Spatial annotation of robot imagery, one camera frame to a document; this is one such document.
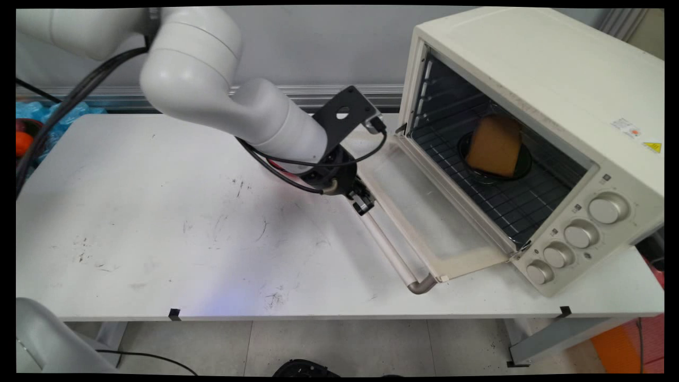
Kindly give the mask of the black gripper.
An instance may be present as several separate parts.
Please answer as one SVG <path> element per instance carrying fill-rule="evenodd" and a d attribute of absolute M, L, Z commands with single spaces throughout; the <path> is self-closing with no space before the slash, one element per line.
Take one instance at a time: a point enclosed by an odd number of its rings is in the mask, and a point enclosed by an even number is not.
<path fill-rule="evenodd" d="M 344 196 L 351 200 L 352 206 L 359 216 L 368 213 L 374 205 L 375 197 L 361 180 L 356 180 L 357 164 L 336 167 L 335 164 L 354 160 L 354 157 L 343 146 L 338 145 L 330 152 L 323 164 L 330 167 L 313 167 L 302 174 L 302 181 L 310 188 L 320 189 L 325 195 Z"/>

